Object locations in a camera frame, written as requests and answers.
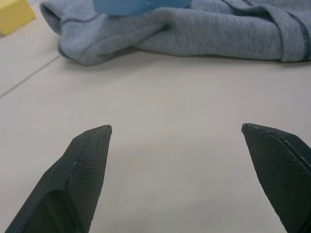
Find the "light blue cloth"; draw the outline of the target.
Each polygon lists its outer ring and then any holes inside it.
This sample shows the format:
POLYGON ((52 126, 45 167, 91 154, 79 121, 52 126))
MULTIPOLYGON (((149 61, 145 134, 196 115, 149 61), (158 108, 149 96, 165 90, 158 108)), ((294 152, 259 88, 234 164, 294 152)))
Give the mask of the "light blue cloth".
POLYGON ((93 0, 94 10, 110 16, 133 16, 156 8, 187 8, 192 0, 93 0))

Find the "yellow block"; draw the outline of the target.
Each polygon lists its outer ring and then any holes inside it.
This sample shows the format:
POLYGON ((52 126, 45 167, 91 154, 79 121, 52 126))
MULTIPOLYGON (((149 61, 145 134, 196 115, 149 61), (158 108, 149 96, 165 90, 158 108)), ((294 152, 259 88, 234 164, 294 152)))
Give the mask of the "yellow block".
POLYGON ((6 36, 35 19, 27 0, 0 0, 0 37, 6 36))

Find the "grey-blue zip-up fleece jacket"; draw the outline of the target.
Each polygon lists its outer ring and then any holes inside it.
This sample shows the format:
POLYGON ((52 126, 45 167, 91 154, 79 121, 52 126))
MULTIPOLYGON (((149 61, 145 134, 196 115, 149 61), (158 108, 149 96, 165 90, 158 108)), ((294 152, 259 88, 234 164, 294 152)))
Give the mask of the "grey-blue zip-up fleece jacket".
POLYGON ((128 17, 97 13, 92 0, 44 0, 40 11, 60 36, 59 53, 85 66, 128 49, 311 61, 311 0, 192 0, 128 17))

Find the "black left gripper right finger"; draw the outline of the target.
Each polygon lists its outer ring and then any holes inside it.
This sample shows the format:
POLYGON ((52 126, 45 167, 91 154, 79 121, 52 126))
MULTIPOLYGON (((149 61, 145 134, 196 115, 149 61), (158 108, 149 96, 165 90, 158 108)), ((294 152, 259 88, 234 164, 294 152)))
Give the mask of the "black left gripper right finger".
POLYGON ((245 123, 242 133, 265 195, 287 233, 311 233, 311 148, 298 136, 245 123))

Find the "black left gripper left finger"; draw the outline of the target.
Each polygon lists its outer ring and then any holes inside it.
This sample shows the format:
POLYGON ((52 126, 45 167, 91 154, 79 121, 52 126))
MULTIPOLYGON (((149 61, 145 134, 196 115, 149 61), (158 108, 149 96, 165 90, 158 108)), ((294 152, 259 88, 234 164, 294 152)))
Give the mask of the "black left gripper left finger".
POLYGON ((104 183, 111 125, 73 138, 5 233, 88 233, 104 183))

